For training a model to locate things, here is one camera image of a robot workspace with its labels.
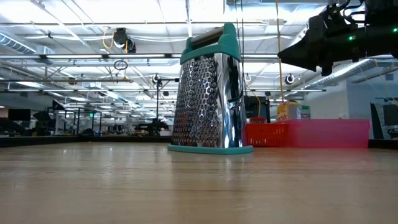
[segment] pink plastic bin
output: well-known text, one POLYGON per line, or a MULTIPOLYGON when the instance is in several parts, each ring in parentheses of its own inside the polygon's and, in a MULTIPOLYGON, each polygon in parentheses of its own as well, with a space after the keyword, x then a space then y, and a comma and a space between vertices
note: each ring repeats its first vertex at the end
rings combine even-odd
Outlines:
POLYGON ((286 121, 288 146, 307 148, 368 148, 370 121, 308 119, 286 121))

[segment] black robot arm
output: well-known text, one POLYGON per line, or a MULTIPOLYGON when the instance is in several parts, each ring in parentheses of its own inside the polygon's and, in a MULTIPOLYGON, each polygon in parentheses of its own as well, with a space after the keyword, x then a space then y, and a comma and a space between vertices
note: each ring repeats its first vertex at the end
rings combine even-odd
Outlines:
POLYGON ((348 6, 349 2, 340 6, 330 4, 319 15, 311 17, 304 38, 278 53, 282 63, 312 71, 316 71, 319 66, 322 75, 327 76, 331 74, 334 62, 357 62, 360 58, 382 54, 391 54, 397 58, 398 2, 360 0, 360 5, 348 6), (357 8, 363 3, 364 12, 341 15, 341 11, 357 8), (365 14, 365 21, 354 20, 354 14, 365 14))

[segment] plastic container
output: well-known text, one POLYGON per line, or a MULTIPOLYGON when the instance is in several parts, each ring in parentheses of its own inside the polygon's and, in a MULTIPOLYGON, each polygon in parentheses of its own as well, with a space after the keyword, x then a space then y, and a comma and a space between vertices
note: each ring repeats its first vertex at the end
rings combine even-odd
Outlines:
POLYGON ((247 124, 246 144, 254 147, 284 147, 287 144, 288 124, 247 124))
POLYGON ((306 119, 285 123, 289 125, 289 147, 368 147, 370 121, 366 119, 306 119))

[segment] box grater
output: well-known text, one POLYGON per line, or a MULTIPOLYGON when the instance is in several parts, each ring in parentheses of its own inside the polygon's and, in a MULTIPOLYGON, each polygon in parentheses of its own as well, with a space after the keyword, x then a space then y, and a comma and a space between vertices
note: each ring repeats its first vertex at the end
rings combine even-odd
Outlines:
POLYGON ((237 154, 245 147, 243 76, 235 26, 189 38, 180 64, 173 151, 237 154))

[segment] wooden table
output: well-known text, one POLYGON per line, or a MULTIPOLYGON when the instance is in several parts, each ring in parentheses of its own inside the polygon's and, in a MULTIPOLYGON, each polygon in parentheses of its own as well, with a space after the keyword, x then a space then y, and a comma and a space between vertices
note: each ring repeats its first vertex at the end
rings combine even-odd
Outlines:
POLYGON ((0 149, 0 223, 398 223, 398 151, 0 149))

